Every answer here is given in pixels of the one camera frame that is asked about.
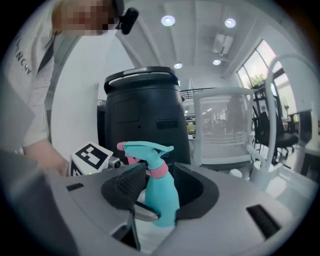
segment teal spray bottle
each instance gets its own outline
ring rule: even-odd
[[[180,208],[179,197],[174,178],[161,158],[174,150],[174,147],[147,141],[128,141],[118,143],[117,149],[125,152],[129,164],[135,164],[140,160],[147,162],[150,179],[145,189],[145,204],[161,214],[153,224],[162,228],[174,226],[176,211]]]

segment black camera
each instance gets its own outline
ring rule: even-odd
[[[128,35],[139,16],[138,10],[130,7],[125,14],[123,14],[125,11],[124,0],[113,0],[113,8],[116,18],[119,19],[119,23],[115,29],[121,30],[124,35]]]

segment window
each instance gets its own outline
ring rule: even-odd
[[[266,80],[270,64],[276,56],[268,43],[263,40],[237,72],[242,86],[244,88],[254,88],[262,84]],[[282,116],[287,117],[287,114],[296,113],[295,97],[280,62],[275,64],[272,72],[271,91],[274,96],[279,98]]]
[[[264,63],[259,53],[255,50],[251,57],[243,65],[246,72],[248,73],[251,82],[252,78],[262,75],[264,79],[267,78],[268,67]]]
[[[251,87],[251,83],[250,83],[250,78],[245,70],[244,67],[240,68],[238,71],[238,76],[241,80],[242,86],[244,88],[250,88]]]
[[[294,93],[289,84],[289,79],[286,74],[282,74],[274,79],[280,95],[280,103],[282,107],[282,115],[287,116],[297,112]]]
[[[271,47],[267,44],[266,41],[262,41],[259,46],[256,48],[256,51],[260,54],[261,58],[264,60],[265,64],[268,66],[270,66],[271,61],[277,57],[276,54],[274,53],[274,51],[271,49]],[[272,72],[277,72],[278,70],[282,69],[282,66],[280,64],[280,62],[278,61]]]

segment black handle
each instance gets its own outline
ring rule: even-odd
[[[107,87],[109,86],[110,82],[115,79],[124,78],[132,75],[148,74],[148,73],[155,73],[155,72],[167,73],[171,75],[174,79],[178,80],[178,78],[176,77],[175,71],[173,71],[169,67],[166,67],[166,66],[139,67],[139,68],[129,69],[129,70],[122,71],[122,72],[115,73],[113,75],[108,76],[104,81],[104,90],[107,91]]]

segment white wall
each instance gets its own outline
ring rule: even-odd
[[[110,49],[106,55],[104,68],[99,82],[98,99],[105,100],[107,98],[104,85],[105,79],[115,73],[134,69],[135,66],[128,56],[124,46],[116,37],[111,43]]]
[[[241,82],[239,80],[239,77],[237,76],[236,72],[233,72],[230,76],[225,78],[225,82],[227,86],[230,87],[240,87]]]
[[[97,100],[106,98],[105,78],[132,67],[115,31],[83,36],[74,46],[58,78],[51,112],[52,145],[64,158],[87,142],[98,143]]]
[[[232,87],[232,86],[239,86],[234,74],[230,75],[227,78],[220,78],[220,77],[213,76],[211,78],[204,77],[203,79],[201,78],[193,79],[193,87],[195,89],[212,88],[212,87]]]

